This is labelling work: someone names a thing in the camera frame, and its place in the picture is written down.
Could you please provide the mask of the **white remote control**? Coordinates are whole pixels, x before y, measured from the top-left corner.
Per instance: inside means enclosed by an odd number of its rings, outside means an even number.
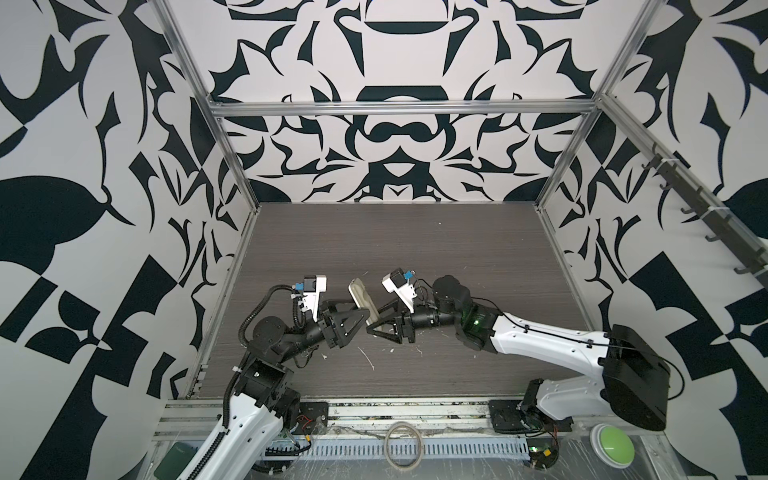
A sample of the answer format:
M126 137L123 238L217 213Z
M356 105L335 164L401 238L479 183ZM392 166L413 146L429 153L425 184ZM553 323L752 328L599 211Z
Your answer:
M358 309L365 309L369 312L366 324L368 326L378 322L380 315L378 308L369 295L364 283L360 278L354 278L348 285L348 291Z

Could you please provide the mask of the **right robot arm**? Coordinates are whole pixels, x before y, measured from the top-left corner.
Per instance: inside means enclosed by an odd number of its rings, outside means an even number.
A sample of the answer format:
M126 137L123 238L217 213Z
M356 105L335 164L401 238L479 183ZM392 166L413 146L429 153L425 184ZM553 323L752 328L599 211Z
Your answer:
M670 377L678 367L658 354L632 328L573 330L526 320L477 297L452 275L436 279L426 299L414 282L385 277L396 298L367 327L393 343L413 343L420 330L453 327L466 347L521 356L574 372L565 380L534 379L518 408L550 421L609 413L648 431L667 426Z

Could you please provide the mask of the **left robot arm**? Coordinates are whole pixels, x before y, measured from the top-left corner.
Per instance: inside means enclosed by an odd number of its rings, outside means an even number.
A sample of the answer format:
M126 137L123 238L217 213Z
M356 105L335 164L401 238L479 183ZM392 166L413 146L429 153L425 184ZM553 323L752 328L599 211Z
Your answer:
M180 479L243 479L251 472L278 475L287 461L267 459L273 441L290 434L299 418L300 395L290 388L287 361L326 343L343 348L377 309L361 280L350 300L322 301L324 277L271 287L238 328L245 353L233 369L222 414Z

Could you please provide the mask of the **small electronics board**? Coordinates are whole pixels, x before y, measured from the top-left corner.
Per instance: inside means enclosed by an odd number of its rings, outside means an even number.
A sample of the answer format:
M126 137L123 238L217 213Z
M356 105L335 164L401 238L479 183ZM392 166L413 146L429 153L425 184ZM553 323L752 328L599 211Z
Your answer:
M559 442L553 437L527 438L529 459L525 464L539 471L550 470L559 459Z

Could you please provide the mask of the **dark green pad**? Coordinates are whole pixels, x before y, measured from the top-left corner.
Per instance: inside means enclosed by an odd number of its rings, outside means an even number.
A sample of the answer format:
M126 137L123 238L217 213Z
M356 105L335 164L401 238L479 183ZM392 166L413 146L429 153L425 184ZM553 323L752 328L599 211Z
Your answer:
M197 449L187 443L174 443L153 472L158 480L176 480L195 457Z

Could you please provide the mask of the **green push button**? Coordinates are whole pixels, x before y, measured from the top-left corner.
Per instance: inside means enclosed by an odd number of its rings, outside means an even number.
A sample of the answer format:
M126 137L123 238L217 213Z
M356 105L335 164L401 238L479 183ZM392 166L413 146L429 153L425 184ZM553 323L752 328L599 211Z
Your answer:
M631 438L620 428L601 423L590 431L590 444L597 457L615 469L628 468L635 459L636 449Z

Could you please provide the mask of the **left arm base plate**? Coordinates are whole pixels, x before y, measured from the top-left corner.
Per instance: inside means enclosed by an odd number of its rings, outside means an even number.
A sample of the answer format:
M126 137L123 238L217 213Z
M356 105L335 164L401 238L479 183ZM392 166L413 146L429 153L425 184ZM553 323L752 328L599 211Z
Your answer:
M293 432L301 435L312 435L315 430L325 427L328 415L328 402L301 401Z

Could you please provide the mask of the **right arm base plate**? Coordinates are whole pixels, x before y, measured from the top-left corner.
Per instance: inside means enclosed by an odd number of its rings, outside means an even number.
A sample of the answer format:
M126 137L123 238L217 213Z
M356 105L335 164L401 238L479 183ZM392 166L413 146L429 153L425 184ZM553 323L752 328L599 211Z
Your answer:
M541 432L572 431L571 417L554 420L523 400L490 400L488 409L491 426L499 434L533 435Z

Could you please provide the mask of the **black wall hook rail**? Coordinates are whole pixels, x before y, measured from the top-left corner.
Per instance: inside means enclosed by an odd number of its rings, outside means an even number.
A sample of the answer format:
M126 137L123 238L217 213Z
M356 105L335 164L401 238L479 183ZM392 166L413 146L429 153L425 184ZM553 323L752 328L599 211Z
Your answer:
M683 202L684 216L703 222L710 233L705 240L722 243L740 262L736 275L749 275L767 289L767 245L714 192L674 155L664 152L657 142L652 156L643 166L662 179L664 192L673 192Z

